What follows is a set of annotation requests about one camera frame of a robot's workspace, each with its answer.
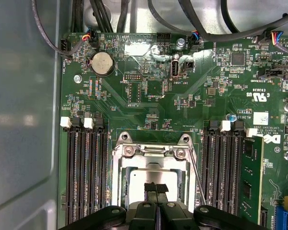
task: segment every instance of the motherboard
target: motherboard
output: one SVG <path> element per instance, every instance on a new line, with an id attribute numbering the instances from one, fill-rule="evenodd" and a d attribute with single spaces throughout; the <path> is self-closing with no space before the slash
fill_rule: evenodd
<path id="1" fill-rule="evenodd" d="M 94 36 L 63 58 L 58 228 L 154 182 L 189 211 L 288 229 L 288 54 L 258 37 Z"/>

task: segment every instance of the white label sticker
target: white label sticker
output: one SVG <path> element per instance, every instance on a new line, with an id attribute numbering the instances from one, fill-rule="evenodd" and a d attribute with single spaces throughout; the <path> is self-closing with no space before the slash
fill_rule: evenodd
<path id="1" fill-rule="evenodd" d="M 269 113 L 254 112 L 253 125 L 267 126 L 269 124 Z"/>

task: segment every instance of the black connector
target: black connector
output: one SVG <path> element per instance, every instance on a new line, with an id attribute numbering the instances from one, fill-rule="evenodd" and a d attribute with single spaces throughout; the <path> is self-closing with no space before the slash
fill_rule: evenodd
<path id="1" fill-rule="evenodd" d="M 171 42 L 171 33 L 157 33 L 157 42 Z"/>
<path id="2" fill-rule="evenodd" d="M 60 40 L 60 48 L 62 51 L 70 51 L 72 49 L 72 45 L 66 38 L 62 38 Z M 62 55 L 62 57 L 68 60 L 71 59 L 71 56 L 67 56 L 67 55 Z"/>
<path id="3" fill-rule="evenodd" d="M 270 43 L 272 41 L 272 35 L 271 31 L 269 32 L 264 32 L 262 35 L 257 36 L 257 43 L 262 44 L 262 43 Z"/>
<path id="4" fill-rule="evenodd" d="M 99 48 L 98 43 L 98 33 L 96 30 L 92 30 L 89 28 L 90 38 L 88 39 L 88 43 L 93 47 L 94 49 Z"/>
<path id="5" fill-rule="evenodd" d="M 260 208 L 260 225 L 267 227 L 268 225 L 268 209 L 261 206 Z"/>

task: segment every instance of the integrated circuit chip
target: integrated circuit chip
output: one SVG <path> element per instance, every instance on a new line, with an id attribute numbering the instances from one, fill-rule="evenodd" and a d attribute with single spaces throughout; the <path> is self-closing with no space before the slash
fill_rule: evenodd
<path id="1" fill-rule="evenodd" d="M 253 143 L 248 140 L 245 140 L 244 145 L 243 145 L 243 151 L 247 156 L 252 157 L 253 156 Z"/>
<path id="2" fill-rule="evenodd" d="M 215 99 L 206 99 L 205 100 L 205 104 L 215 105 L 216 104 L 216 100 Z"/>
<path id="3" fill-rule="evenodd" d="M 233 53 L 231 55 L 231 65 L 232 66 L 244 66 L 244 53 Z"/>
<path id="4" fill-rule="evenodd" d="M 251 198 L 251 190 L 252 190 L 251 185 L 249 185 L 249 183 L 244 181 L 243 182 L 243 194 L 249 199 Z"/>
<path id="5" fill-rule="evenodd" d="M 215 94 L 216 94 L 216 89 L 215 89 L 215 87 L 209 87 L 209 88 L 207 88 L 207 94 L 208 94 L 209 96 L 215 96 Z"/>

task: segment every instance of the ram slot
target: ram slot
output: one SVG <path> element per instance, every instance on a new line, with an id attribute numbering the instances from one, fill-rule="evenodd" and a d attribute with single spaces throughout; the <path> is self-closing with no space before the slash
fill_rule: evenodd
<path id="1" fill-rule="evenodd" d="M 215 146 L 214 146 L 214 159 L 212 161 L 212 165 L 213 165 L 213 181 L 211 182 L 211 191 L 212 191 L 212 198 L 211 198 L 211 202 L 212 202 L 212 206 L 213 207 L 217 207 L 218 205 L 218 181 L 220 179 L 220 151 L 221 151 L 221 147 L 220 147 L 220 143 L 222 142 L 221 136 L 220 135 L 216 135 L 216 140 L 215 140 Z"/>
<path id="2" fill-rule="evenodd" d="M 108 135 L 102 134 L 102 152 L 101 152 L 101 162 L 102 162 L 102 173 L 101 173 L 101 208 L 106 207 L 106 197 L 107 197 L 107 184 L 108 184 Z"/>
<path id="3" fill-rule="evenodd" d="M 74 163 L 74 171 L 75 171 L 75 184 L 74 184 L 74 215 L 73 221 L 79 220 L 81 218 L 81 158 L 82 158 L 82 140 L 83 135 L 82 132 L 76 133 L 76 151 L 75 151 L 75 163 Z"/>
<path id="4" fill-rule="evenodd" d="M 74 159 L 74 144 L 75 132 L 68 131 L 67 134 L 67 177 L 66 177 L 66 225 L 72 223 L 72 195 L 73 195 L 73 159 Z"/>
<path id="5" fill-rule="evenodd" d="M 207 166 L 209 166 L 209 162 L 208 162 L 208 149 L 209 149 L 209 144 L 210 143 L 210 136 L 209 135 L 204 135 L 204 142 L 202 145 L 202 164 L 201 164 L 201 183 L 202 183 L 202 189 L 203 189 L 203 193 L 205 196 L 205 200 L 207 200 L 206 197 L 206 191 L 207 191 L 207 172 L 209 170 L 209 168 Z"/>
<path id="6" fill-rule="evenodd" d="M 92 168 L 92 133 L 85 131 L 85 149 L 84 149 L 84 194 L 83 194 L 83 215 L 90 214 L 90 195 L 91 195 L 91 168 Z"/>
<path id="7" fill-rule="evenodd" d="M 108 138 L 107 135 L 102 131 L 96 134 L 96 154 L 98 159 L 98 196 L 97 204 L 98 209 L 104 208 L 106 206 L 106 187 L 107 187 L 107 146 Z"/>
<path id="8" fill-rule="evenodd" d="M 81 151 L 79 154 L 79 208 L 80 208 L 80 219 L 86 216 L 85 211 L 85 194 L 86 194 L 86 133 L 81 133 Z"/>
<path id="9" fill-rule="evenodd" d="M 89 203 L 89 214 L 95 211 L 95 197 L 96 197 L 96 133 L 91 134 L 91 141 L 89 142 L 89 157 L 88 157 L 88 203 Z"/>
<path id="10" fill-rule="evenodd" d="M 221 134 L 221 141 L 219 143 L 219 178 L 217 181 L 217 208 L 224 210 L 227 201 L 224 200 L 226 184 L 226 159 L 228 155 L 228 136 L 225 133 Z"/>
<path id="11" fill-rule="evenodd" d="M 224 182 L 223 182 L 223 210 L 228 212 L 228 194 L 230 186 L 230 137 L 224 143 Z"/>
<path id="12" fill-rule="evenodd" d="M 240 181 L 240 145 L 241 138 L 230 137 L 230 169 L 229 169 L 229 190 L 228 190 L 228 212 L 236 215 L 238 211 L 238 190 Z"/>

